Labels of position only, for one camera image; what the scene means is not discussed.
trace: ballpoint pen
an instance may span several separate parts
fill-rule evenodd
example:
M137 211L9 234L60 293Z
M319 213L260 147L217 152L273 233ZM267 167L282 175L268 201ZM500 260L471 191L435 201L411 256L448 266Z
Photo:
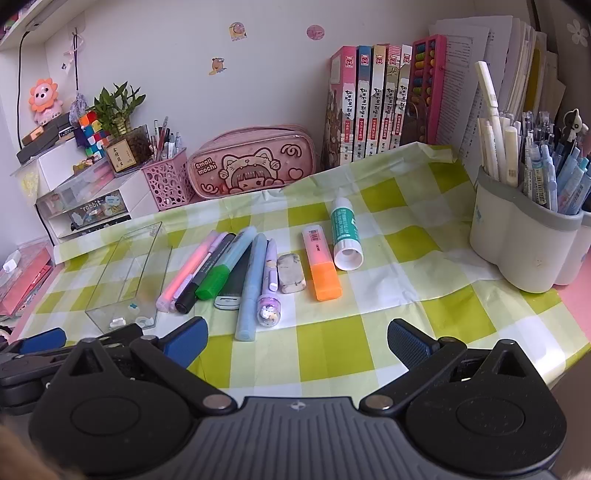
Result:
M281 319L281 303L277 295L277 243L270 239L265 256L265 269L262 278L262 292L258 299L258 321L265 327L274 327Z

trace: pink box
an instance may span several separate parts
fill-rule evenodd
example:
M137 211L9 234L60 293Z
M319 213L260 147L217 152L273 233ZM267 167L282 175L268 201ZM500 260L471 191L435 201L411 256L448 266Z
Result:
M31 282L51 259L45 243L29 245L19 250L22 257L16 270L11 273L0 273L0 283L9 277L0 287L0 315L14 313Z
M146 181L158 210L187 205L195 191L187 176L187 150L183 149L173 158L142 167Z

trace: small white object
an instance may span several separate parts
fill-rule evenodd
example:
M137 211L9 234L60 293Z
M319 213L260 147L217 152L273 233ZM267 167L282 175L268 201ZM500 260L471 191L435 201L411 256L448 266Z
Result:
M4 266L2 267L2 269L6 273L10 273L11 271L13 271L17 267L17 265L18 265L18 263L20 261L21 261L21 253L18 250L15 250L6 259L6 261L4 262Z
M348 199L340 197L332 203L330 223L335 242L335 265L345 271L356 270L363 264L363 250L359 243L353 205Z
M119 317L118 319L111 320L109 324L109 328L116 329L120 327L124 327L126 325L126 321L123 317Z
M493 180L499 181L499 164L496 160L495 135L492 131L492 125L488 120L485 121L484 142L488 174Z
M150 328L153 327L156 323L153 317L137 317L135 319L135 323L137 323L141 328Z

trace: label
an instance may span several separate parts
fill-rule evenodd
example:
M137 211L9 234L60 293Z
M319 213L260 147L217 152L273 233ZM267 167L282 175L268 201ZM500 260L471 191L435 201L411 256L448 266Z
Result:
M127 140L122 140L121 142L117 142L115 145L108 147L107 154L109 155L109 160L113 164L113 168L117 173L128 167L137 165L137 162L129 149Z
M355 225L355 214L348 208L337 208L330 215L335 245L341 240L351 239L359 242L359 232Z

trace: orange highlighter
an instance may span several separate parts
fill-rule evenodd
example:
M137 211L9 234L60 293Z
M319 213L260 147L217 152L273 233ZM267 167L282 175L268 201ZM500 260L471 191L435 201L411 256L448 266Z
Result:
M320 225L304 228L304 245L310 262L316 298L320 301L338 299L343 294L335 264Z

